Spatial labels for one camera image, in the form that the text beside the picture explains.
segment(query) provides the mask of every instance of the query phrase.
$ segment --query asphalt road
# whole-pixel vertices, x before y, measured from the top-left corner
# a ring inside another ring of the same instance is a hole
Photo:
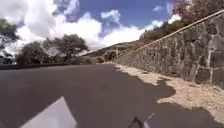
[[[203,108],[185,109],[156,101],[176,92],[120,72],[113,65],[51,67],[0,71],[0,120],[18,128],[64,97],[80,128],[128,128],[134,118],[151,128],[221,128]]]

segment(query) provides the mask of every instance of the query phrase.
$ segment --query cloud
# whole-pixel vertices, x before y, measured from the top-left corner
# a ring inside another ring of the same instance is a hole
[[[24,18],[27,12],[26,0],[1,0],[0,18],[5,18],[9,22],[17,23]]]
[[[69,6],[64,11],[65,15],[71,14],[73,11],[76,11],[79,7],[79,1],[78,0],[70,0]]]
[[[118,10],[111,10],[109,12],[101,12],[102,19],[109,19],[115,23],[119,23],[121,14]]]
[[[171,2],[166,2],[166,10],[167,10],[167,13],[169,15],[172,15],[172,11],[173,11],[173,3]]]
[[[175,15],[172,15],[172,17],[168,20],[168,23],[172,24],[173,22],[178,21],[178,20],[181,20],[181,17],[179,15],[175,14]]]
[[[11,18],[15,23],[24,22],[24,25],[17,29],[17,34],[21,37],[21,40],[6,47],[6,50],[12,54],[17,53],[22,46],[32,41],[62,37],[64,34],[79,35],[86,41],[91,51],[95,51],[116,43],[137,40],[145,30],[153,29],[163,24],[162,21],[154,20],[143,28],[124,26],[120,23],[121,14],[119,11],[111,10],[102,12],[102,19],[111,20],[111,22],[119,23],[119,25],[115,28],[110,28],[110,31],[102,37],[100,35],[104,32],[103,23],[94,19],[90,12],[84,13],[76,21],[67,21],[66,14],[79,8],[78,0],[55,0],[56,2],[53,0],[23,0],[22,3],[16,0],[4,1],[6,1],[5,3],[3,2],[6,5],[1,3],[0,7],[8,7],[0,8],[1,18]],[[10,7],[14,6],[18,7],[15,9],[16,11],[10,11]],[[61,11],[61,13],[53,15],[56,11]]]
[[[101,43],[106,46],[111,46],[121,42],[138,40],[145,30],[152,30],[155,27],[162,26],[162,24],[163,21],[154,20],[149,25],[146,25],[143,28],[121,25],[120,27],[113,29],[109,34],[107,34],[102,39]]]
[[[156,5],[156,7],[153,9],[154,12],[158,12],[163,10],[163,7],[161,5]]]
[[[144,32],[135,26],[125,27],[121,26],[119,28],[113,29],[109,34],[107,34],[101,41],[102,44],[106,46],[111,46],[113,44],[128,42],[139,39],[139,36]]]

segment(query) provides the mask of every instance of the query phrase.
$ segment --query green tree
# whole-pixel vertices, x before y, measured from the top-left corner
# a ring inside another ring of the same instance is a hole
[[[97,63],[103,63],[105,60],[102,56],[96,57]]]
[[[118,51],[117,50],[106,51],[104,53],[103,57],[104,57],[105,61],[112,61],[118,57]]]
[[[17,64],[43,64],[49,63],[49,60],[49,56],[38,42],[25,45],[20,53],[16,55]]]
[[[190,24],[223,8],[223,0],[175,0],[173,14],[180,15],[185,24]]]
[[[16,25],[8,23],[4,19],[0,19],[0,64],[12,64],[12,55],[5,51],[5,46],[15,42],[19,37],[16,35]]]
[[[83,51],[88,51],[85,41],[74,35],[64,35],[61,39],[55,38],[53,40],[46,40],[43,43],[46,49],[51,47],[58,51],[57,56],[64,56],[64,62],[71,63],[71,59],[77,57]]]

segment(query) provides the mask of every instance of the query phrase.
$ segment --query sky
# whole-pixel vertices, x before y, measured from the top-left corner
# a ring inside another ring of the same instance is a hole
[[[172,5],[172,0],[1,0],[0,18],[18,26],[21,39],[6,47],[10,53],[65,34],[77,34],[95,51],[179,20]]]

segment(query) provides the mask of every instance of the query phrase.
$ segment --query retaining wall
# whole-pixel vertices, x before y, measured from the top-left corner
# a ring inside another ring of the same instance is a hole
[[[115,62],[224,87],[224,10],[119,57]]]

